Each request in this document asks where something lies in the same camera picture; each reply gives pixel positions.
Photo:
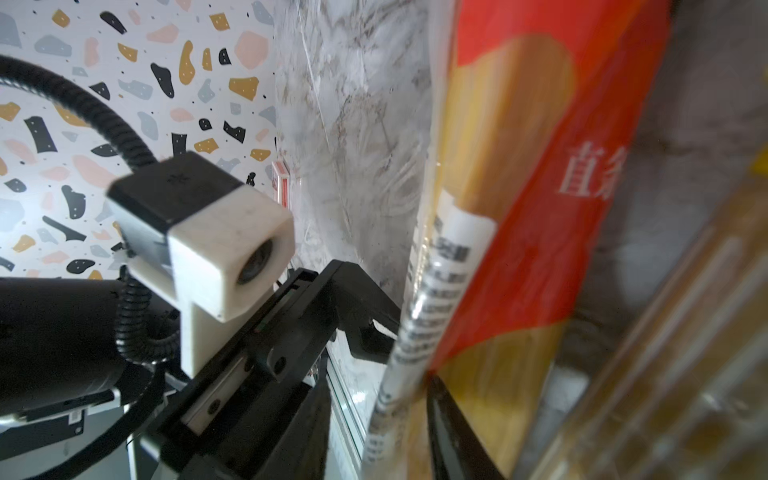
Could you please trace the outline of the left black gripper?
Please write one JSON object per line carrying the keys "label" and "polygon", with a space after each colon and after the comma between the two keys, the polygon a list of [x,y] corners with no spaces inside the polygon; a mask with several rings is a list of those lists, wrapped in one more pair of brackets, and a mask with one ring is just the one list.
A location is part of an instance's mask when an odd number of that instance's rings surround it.
{"label": "left black gripper", "polygon": [[179,479],[320,479],[329,450],[328,343],[385,363],[397,304],[357,264],[298,269],[145,430]]}

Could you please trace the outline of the red spaghetti bag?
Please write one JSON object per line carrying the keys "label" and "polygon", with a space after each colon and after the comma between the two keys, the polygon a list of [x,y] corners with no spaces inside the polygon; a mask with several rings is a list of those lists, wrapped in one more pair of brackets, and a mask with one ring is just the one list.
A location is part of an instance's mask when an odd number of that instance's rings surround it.
{"label": "red spaghetti bag", "polygon": [[431,479],[438,381],[520,456],[670,29],[666,1],[434,1],[431,145],[365,479]]}

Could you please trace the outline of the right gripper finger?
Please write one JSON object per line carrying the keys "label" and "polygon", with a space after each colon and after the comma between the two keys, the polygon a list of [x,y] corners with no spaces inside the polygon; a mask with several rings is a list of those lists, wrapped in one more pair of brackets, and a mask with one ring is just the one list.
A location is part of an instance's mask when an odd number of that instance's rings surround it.
{"label": "right gripper finger", "polygon": [[427,384],[426,408],[434,479],[504,479],[438,376]]}

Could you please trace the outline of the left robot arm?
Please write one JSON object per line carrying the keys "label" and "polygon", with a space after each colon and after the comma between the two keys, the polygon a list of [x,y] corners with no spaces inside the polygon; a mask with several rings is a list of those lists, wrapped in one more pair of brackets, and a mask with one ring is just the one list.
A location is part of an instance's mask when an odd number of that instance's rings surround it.
{"label": "left robot arm", "polygon": [[328,343],[384,363],[399,307],[357,264],[289,268],[288,209],[197,153],[160,161],[110,107],[13,57],[4,85],[94,127],[130,168],[108,204],[117,280],[1,282],[1,422],[31,449],[38,423],[100,403],[127,411],[47,479],[73,479],[138,443],[180,479],[320,479],[332,412]]}

